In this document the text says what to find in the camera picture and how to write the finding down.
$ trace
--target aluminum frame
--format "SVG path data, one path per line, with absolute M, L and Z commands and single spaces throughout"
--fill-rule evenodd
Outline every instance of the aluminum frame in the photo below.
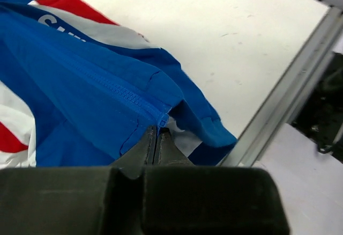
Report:
M 342 11 L 330 8 L 280 78 L 221 166 L 252 166 L 282 124 L 299 113 L 333 58 L 343 30 Z

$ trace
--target blue zipper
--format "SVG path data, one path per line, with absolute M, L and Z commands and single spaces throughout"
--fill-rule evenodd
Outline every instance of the blue zipper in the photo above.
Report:
M 167 125 L 169 119 L 168 114 L 160 111 L 157 107 L 147 102 L 142 96 L 138 95 L 138 93 L 135 93 L 134 91 L 138 91 L 138 88 L 132 86 L 125 80 L 110 74 L 101 67 L 96 66 L 92 62 L 80 57 L 79 55 L 74 54 L 73 58 L 75 59 L 73 59 L 70 55 L 64 52 L 65 49 L 58 49 L 58 45 L 55 47 L 49 43 L 42 42 L 39 38 L 37 38 L 34 31 L 26 30 L 22 28 L 20 24 L 16 26 L 17 31 L 21 30 L 22 34 L 25 34 L 25 39 L 29 38 L 28 42 L 35 42 L 40 46 L 40 48 L 44 48 L 48 52 L 51 52 L 55 58 L 60 59 L 60 63 L 62 63 L 63 67 L 67 68 L 75 75 L 86 80 L 91 85 L 96 86 L 101 91 L 106 92 L 113 99 L 117 100 L 148 120 L 157 120 L 158 128 L 162 128 Z

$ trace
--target white fabric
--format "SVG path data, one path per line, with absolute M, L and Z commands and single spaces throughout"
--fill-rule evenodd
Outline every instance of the white fabric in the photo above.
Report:
M 18 153 L 0 148 L 0 168 L 36 166 L 35 122 L 28 106 L 0 82 L 0 122 L 28 149 Z
M 179 129 L 175 119 L 172 117 L 169 117 L 167 128 L 169 128 L 170 133 L 172 134 L 171 136 L 176 147 L 187 157 L 189 157 L 194 149 L 202 143 L 202 141 L 192 132 Z
M 149 43 L 136 31 L 133 31 L 127 27 L 98 23 L 90 19 L 76 16 L 73 13 L 52 8 L 49 6 L 33 6 L 58 16 L 63 21 L 67 22 L 68 24 L 70 24 L 71 26 L 73 26 L 74 28 L 81 31 L 82 33 L 84 33 L 85 35 L 94 39 L 97 42 L 129 49 L 158 48 L 158 46 Z M 44 23 L 43 20 L 44 19 L 42 19 L 40 22 L 42 22 L 45 25 L 48 25 L 48 23 Z M 62 29 L 60 30 L 64 32 L 65 27 L 61 26 L 61 28 Z

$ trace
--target white table surface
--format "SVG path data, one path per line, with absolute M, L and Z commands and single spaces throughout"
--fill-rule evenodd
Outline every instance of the white table surface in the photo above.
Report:
M 285 124 L 254 167 L 276 182 L 292 235 L 343 234 L 343 164 L 313 141 Z
M 314 0 L 84 0 L 172 53 L 236 136 L 327 10 Z

